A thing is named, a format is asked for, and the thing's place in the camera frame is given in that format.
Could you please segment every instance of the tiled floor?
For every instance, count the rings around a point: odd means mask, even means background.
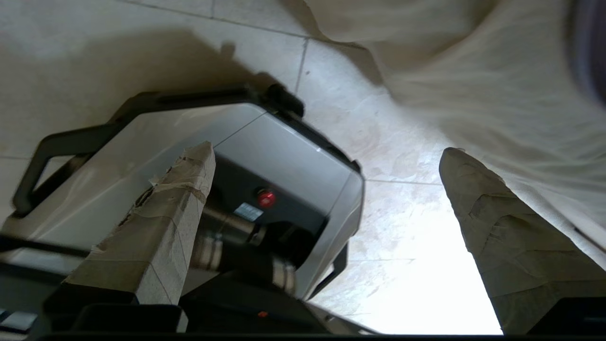
[[[301,0],[0,0],[0,214],[44,136],[128,97],[267,75],[368,178],[346,273],[314,302],[385,333],[500,332],[438,176],[446,141],[395,106],[365,50]]]

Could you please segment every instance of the red button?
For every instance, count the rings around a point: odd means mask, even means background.
[[[257,196],[257,202],[262,208],[270,208],[276,203],[276,195],[270,191],[261,191]]]

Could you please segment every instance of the sticker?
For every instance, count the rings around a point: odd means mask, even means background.
[[[255,221],[263,214],[262,210],[247,203],[242,203],[240,207],[233,212],[248,221]]]

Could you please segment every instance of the black handle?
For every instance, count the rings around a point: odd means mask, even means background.
[[[43,185],[36,189],[40,176],[53,157],[80,155],[90,158],[120,130],[119,124],[109,123],[101,126],[71,130],[45,137],[38,144],[36,152],[13,197],[15,215],[24,217],[57,189],[75,169],[65,165],[53,174]]]
[[[332,272],[323,279],[316,288],[311,293],[309,299],[311,300],[315,295],[317,295],[320,291],[322,291],[330,282],[332,282],[338,275],[340,275],[345,268],[347,267],[347,253],[348,253],[349,244],[345,244],[335,260],[333,261],[333,270]]]

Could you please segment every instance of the white cloth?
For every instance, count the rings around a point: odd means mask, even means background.
[[[371,52],[407,113],[606,246],[606,110],[568,68],[568,1],[306,1],[326,36]]]

